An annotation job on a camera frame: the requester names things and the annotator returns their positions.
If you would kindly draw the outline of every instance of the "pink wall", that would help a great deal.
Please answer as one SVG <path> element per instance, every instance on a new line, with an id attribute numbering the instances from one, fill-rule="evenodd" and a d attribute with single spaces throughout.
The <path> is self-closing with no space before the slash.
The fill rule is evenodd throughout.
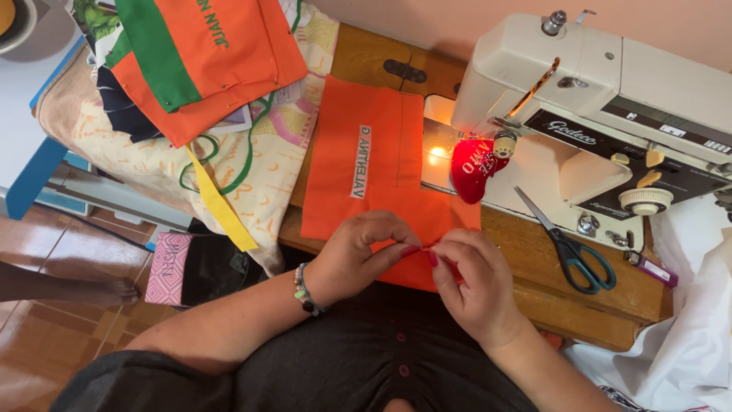
<path id="1" fill-rule="evenodd" d="M 322 12 L 423 48 L 468 59 L 477 38 L 506 15 L 565 10 L 574 21 L 658 47 L 687 59 L 732 69 L 730 0 L 308 0 Z"/>

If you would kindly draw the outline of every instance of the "cable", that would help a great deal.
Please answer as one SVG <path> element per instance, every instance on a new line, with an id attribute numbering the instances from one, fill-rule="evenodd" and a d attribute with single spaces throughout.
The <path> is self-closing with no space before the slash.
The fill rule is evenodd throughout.
<path id="1" fill-rule="evenodd" d="M 143 246 L 143 245 L 135 242 L 134 240 L 128 239 L 125 236 L 122 236 L 122 235 L 119 235 L 119 234 L 117 234 L 115 232 L 112 232 L 109 229 L 105 229 L 105 228 L 99 226 L 98 224 L 93 224 L 92 222 L 87 221 L 84 218 L 82 218 L 80 216 L 77 216 L 77 215 L 75 215 L 73 213 L 69 213 L 66 210 L 57 209 L 57 208 L 55 208 L 53 206 L 44 205 L 43 203 L 39 203 L 39 202 L 33 202 L 33 205 L 36 205 L 36 206 L 38 206 L 38 207 L 40 207 L 42 209 L 51 210 L 53 212 L 60 213 L 60 214 L 62 214 L 64 216 L 68 216 L 68 217 L 70 217 L 70 218 L 72 218 L 72 219 L 74 219 L 76 221 L 79 221 L 79 222 L 81 222 L 81 223 L 83 223 L 83 224 L 85 224 L 85 225 L 87 225 L 89 227 L 93 227 L 96 230 L 99 230 L 101 232 L 104 232 L 107 235 L 114 236 L 115 238 L 120 239 L 121 241 L 123 241 L 123 242 L 125 242 L 127 244 L 130 244 L 130 245 L 132 245 L 132 246 L 134 246 L 134 247 L 136 247 L 138 249 L 142 249 L 142 250 L 148 251 L 150 253 L 154 253 L 155 252 L 154 250 L 148 249 L 147 247 L 145 247 L 145 246 Z"/>

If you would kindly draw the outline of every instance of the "lighter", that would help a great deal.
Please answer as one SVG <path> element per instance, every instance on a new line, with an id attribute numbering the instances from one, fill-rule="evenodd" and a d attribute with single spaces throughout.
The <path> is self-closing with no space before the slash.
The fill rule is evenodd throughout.
<path id="1" fill-rule="evenodd" d="M 679 277 L 666 269 L 662 268 L 661 265 L 649 260 L 642 254 L 636 251 L 626 251 L 623 259 L 627 260 L 631 265 L 640 269 L 654 278 L 663 282 L 666 286 L 674 288 L 679 283 Z"/>

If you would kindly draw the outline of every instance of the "scissors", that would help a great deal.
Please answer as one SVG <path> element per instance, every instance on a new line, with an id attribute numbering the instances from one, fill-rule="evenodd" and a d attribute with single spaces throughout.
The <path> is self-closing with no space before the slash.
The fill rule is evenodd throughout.
<path id="1" fill-rule="evenodd" d="M 549 221 L 546 215 L 542 213 L 541 210 L 539 210 L 539 208 L 531 201 L 531 199 L 529 199 L 528 196 L 526 196 L 526 194 L 520 188 L 515 186 L 514 189 L 516 189 L 516 193 L 518 193 L 518 196 L 521 197 L 521 200 L 526 203 L 526 206 L 529 206 L 531 212 L 537 217 L 537 219 L 539 219 L 539 222 L 544 225 L 544 229 L 547 231 L 547 235 L 549 235 L 551 241 L 554 242 L 556 254 L 559 257 L 559 263 L 561 264 L 561 269 L 564 272 L 564 277 L 567 278 L 567 282 L 569 282 L 572 287 L 588 295 L 594 295 L 595 293 L 598 293 L 601 287 L 606 290 L 610 290 L 615 287 L 615 283 L 617 280 L 615 277 L 615 272 L 610 266 L 610 263 L 608 263 L 605 258 L 603 258 L 592 248 L 585 246 L 582 243 L 577 242 L 576 240 L 568 238 L 564 233 L 561 232 L 558 227 L 554 226 L 554 224 Z M 602 280 L 602 278 L 600 278 L 597 273 L 592 270 L 592 267 L 587 264 L 584 258 L 582 258 L 582 251 L 590 253 L 590 255 L 592 255 L 598 262 L 600 262 L 602 267 L 605 269 L 605 274 L 607 275 L 606 280 Z M 577 269 L 579 269 L 579 271 L 585 276 L 585 279 L 587 279 L 587 281 L 590 283 L 589 287 L 584 287 L 577 284 L 569 271 L 570 266 L 575 266 Z"/>

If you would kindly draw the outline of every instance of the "table hinge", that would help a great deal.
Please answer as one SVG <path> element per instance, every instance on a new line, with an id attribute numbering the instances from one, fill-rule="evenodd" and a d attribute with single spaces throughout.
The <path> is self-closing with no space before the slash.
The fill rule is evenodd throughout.
<path id="1" fill-rule="evenodd" d="M 414 83 L 425 83 L 427 81 L 427 73 L 424 70 L 417 69 L 410 66 L 409 63 L 398 62 L 394 59 L 384 61 L 384 70 L 389 74 L 413 81 Z"/>

